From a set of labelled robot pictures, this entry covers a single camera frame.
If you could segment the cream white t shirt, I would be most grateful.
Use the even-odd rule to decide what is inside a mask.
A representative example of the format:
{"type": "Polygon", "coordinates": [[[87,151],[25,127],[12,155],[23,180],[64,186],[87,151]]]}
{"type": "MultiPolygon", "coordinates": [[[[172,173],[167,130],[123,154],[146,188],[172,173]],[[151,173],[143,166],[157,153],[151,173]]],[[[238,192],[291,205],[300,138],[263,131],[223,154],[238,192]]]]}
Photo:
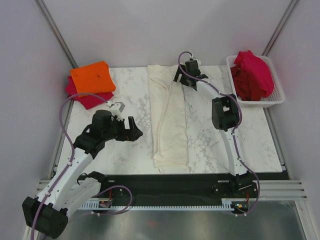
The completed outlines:
{"type": "Polygon", "coordinates": [[[189,164],[185,95],[174,81],[177,65],[148,65],[153,163],[155,168],[179,168],[189,164]]]}

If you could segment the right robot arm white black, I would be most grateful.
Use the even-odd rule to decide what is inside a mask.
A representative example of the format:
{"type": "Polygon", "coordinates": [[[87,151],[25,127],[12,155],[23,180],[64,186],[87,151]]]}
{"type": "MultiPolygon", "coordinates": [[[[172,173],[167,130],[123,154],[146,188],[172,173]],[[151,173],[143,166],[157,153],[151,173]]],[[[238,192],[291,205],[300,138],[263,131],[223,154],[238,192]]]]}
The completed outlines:
{"type": "Polygon", "coordinates": [[[173,81],[201,92],[211,101],[211,121],[222,136],[229,164],[229,191],[235,197],[244,193],[250,198],[260,196],[257,174],[245,163],[239,140],[238,128],[243,120],[241,108],[233,94],[221,92],[209,77],[202,74],[196,59],[178,64],[173,81]]]}

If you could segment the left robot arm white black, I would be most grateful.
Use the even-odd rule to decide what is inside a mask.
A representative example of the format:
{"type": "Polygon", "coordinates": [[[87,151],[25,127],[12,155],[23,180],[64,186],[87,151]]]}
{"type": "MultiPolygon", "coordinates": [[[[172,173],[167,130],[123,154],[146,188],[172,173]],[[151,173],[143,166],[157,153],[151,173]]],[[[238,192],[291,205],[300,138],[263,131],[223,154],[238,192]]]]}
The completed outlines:
{"type": "Polygon", "coordinates": [[[87,179],[72,190],[85,168],[96,158],[108,141],[134,142],[143,132],[137,127],[133,116],[128,117],[129,127],[120,110],[98,110],[92,121],[71,143],[71,156],[51,181],[35,197],[27,197],[22,203],[26,225],[30,227],[30,239],[35,233],[52,239],[65,230],[73,213],[89,198],[104,197],[110,185],[106,176],[92,172],[87,179]]]}

